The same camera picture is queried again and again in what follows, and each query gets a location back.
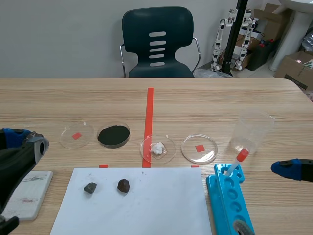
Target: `pipette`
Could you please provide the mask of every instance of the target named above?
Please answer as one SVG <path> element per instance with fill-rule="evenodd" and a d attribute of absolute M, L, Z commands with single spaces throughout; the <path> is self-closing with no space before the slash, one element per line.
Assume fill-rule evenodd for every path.
<path fill-rule="evenodd" d="M 237 155 L 236 160 L 234 161 L 234 163 L 230 166 L 230 168 L 228 169 L 228 171 L 226 172 L 225 176 L 230 176 L 231 173 L 234 171 L 234 169 L 241 163 L 244 161 L 244 159 L 246 159 L 246 157 L 248 156 L 249 151 L 245 148 L 243 148 Z"/>

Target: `petri dish with cotton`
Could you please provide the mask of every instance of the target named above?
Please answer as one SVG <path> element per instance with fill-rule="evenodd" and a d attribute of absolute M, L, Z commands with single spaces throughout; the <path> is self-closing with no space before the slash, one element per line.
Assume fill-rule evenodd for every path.
<path fill-rule="evenodd" d="M 129 126 L 123 122 L 110 122 L 98 130 L 99 143 L 106 148 L 116 149 L 123 147 L 130 139 Z"/>
<path fill-rule="evenodd" d="M 86 122 L 66 127 L 60 136 L 60 143 L 64 148 L 77 149 L 87 145 L 93 138 L 93 126 Z"/>
<path fill-rule="evenodd" d="M 146 161 L 162 165 L 170 162 L 176 155 L 175 143 L 168 135 L 151 135 L 140 143 L 140 153 Z"/>
<path fill-rule="evenodd" d="M 216 158 L 217 145 L 209 136 L 192 134 L 181 143 L 181 152 L 192 163 L 208 164 Z"/>

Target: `white sink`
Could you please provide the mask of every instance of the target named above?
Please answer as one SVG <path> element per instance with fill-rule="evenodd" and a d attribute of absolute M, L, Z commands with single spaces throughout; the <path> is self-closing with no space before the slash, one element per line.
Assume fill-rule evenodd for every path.
<path fill-rule="evenodd" d="M 313 0 L 279 0 L 282 5 L 294 11 L 313 13 Z"/>
<path fill-rule="evenodd" d="M 287 34 L 282 39 L 282 43 L 269 66 L 269 69 L 272 71 L 278 69 L 285 55 L 294 54 L 299 50 L 303 37 L 306 35 L 313 19 L 313 0 L 279 1 L 282 4 L 280 7 L 281 10 L 283 10 L 284 7 L 289 8 L 295 11 L 295 15 Z"/>

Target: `chair backrest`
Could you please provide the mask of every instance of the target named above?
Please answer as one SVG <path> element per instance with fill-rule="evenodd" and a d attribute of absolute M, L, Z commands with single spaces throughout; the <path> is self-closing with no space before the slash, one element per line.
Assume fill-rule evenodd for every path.
<path fill-rule="evenodd" d="M 175 52 L 191 44 L 194 22 L 184 7 L 153 7 L 126 12 L 122 28 L 125 50 L 136 53 L 140 65 L 175 60 Z"/>

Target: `black chair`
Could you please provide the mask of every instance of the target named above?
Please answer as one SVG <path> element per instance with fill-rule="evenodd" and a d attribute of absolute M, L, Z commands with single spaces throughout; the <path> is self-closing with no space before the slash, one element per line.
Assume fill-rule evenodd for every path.
<path fill-rule="evenodd" d="M 198 40 L 193 37 L 194 21 L 184 7 L 153 7 L 131 10 L 122 21 L 124 44 L 120 46 L 122 65 L 125 65 L 122 47 L 138 55 L 138 64 L 129 77 L 193 77 L 201 53 Z M 199 59 L 193 69 L 175 59 L 175 52 L 196 41 Z"/>

